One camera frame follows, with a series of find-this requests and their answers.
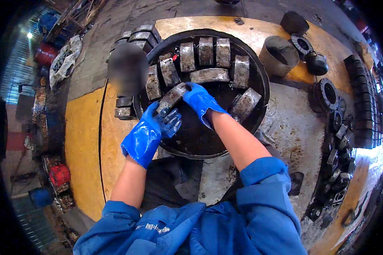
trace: blue bucket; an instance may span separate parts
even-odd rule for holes
[[[33,204],[37,208],[45,207],[53,202],[51,193],[46,188],[35,188],[29,191],[29,195]]]

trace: blue jacket sleeve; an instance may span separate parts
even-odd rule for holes
[[[237,205],[247,220],[247,234],[262,254],[307,254],[301,225],[288,198],[287,166],[275,157],[255,160],[240,173],[244,188]]]
[[[114,254],[135,230],[139,210],[121,201],[107,201],[101,219],[76,242],[74,254]]]

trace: hand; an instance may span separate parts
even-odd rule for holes
[[[207,110],[211,109],[220,113],[228,113],[217,104],[217,101],[214,97],[210,96],[205,88],[192,82],[187,82],[186,85],[191,87],[191,91],[183,94],[183,100],[197,113],[201,123],[209,129],[213,129],[206,116],[204,116]]]
[[[143,113],[139,123],[131,130],[120,145],[123,155],[128,154],[145,169],[153,158],[162,137],[171,138],[179,130],[182,115],[177,109],[169,112],[164,108],[156,116],[153,113],[159,102],[151,104]]]

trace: corrugated metal wall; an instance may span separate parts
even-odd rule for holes
[[[29,196],[12,199],[12,202],[21,227],[37,249],[43,250],[46,244],[58,240],[44,210],[35,208]]]
[[[37,69],[26,65],[26,61],[30,55],[35,54],[36,49],[32,48],[32,44],[38,44],[39,36],[37,22],[38,18],[47,12],[52,11],[46,6],[37,8],[33,16],[25,24],[20,24],[15,29],[20,30],[19,37],[11,51],[9,60],[6,64],[3,78],[1,80],[0,96],[6,101],[6,104],[17,105],[18,103],[18,85],[33,84]],[[27,38],[27,33],[32,33],[31,39]],[[34,96],[35,91],[28,86],[23,87],[21,94]]]

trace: red container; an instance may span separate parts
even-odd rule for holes
[[[37,48],[35,61],[43,66],[51,66],[51,62],[58,55],[58,50],[52,47],[50,44],[42,41]]]
[[[56,188],[59,188],[62,184],[71,180],[69,170],[63,164],[50,167],[49,175],[51,182]]]

